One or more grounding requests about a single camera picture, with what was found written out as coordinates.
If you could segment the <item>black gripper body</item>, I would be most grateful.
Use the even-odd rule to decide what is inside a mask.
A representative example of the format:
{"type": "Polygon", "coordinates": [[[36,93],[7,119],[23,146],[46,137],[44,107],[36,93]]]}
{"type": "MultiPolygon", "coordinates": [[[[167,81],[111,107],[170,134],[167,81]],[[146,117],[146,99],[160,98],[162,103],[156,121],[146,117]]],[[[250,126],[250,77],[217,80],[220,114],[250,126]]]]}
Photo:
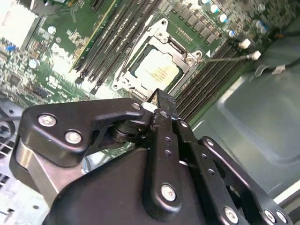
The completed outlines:
{"type": "Polygon", "coordinates": [[[147,150],[129,151],[66,186],[45,225],[160,225],[142,202],[147,150]]]}

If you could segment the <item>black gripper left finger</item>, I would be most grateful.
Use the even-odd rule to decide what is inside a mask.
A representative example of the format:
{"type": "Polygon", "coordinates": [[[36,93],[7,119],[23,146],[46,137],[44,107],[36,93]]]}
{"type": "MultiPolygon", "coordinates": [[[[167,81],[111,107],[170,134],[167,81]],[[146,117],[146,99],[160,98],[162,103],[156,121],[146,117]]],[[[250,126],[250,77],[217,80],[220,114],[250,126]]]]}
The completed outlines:
{"type": "Polygon", "coordinates": [[[182,207],[179,148],[157,90],[142,105],[115,98],[36,105],[23,113],[9,162],[13,175],[50,209],[70,183],[132,150],[146,149],[142,203],[153,218],[182,207]]]}

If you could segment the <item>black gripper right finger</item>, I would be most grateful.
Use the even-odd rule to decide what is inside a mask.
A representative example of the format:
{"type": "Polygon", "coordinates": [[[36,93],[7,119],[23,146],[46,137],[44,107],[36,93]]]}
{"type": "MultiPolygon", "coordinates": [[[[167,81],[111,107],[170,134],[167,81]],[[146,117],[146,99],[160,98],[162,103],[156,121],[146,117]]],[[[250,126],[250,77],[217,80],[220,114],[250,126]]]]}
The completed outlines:
{"type": "Polygon", "coordinates": [[[180,157],[189,165],[209,225],[291,225],[287,213],[212,138],[197,139],[176,112],[175,99],[157,90],[157,106],[169,113],[180,157]]]}

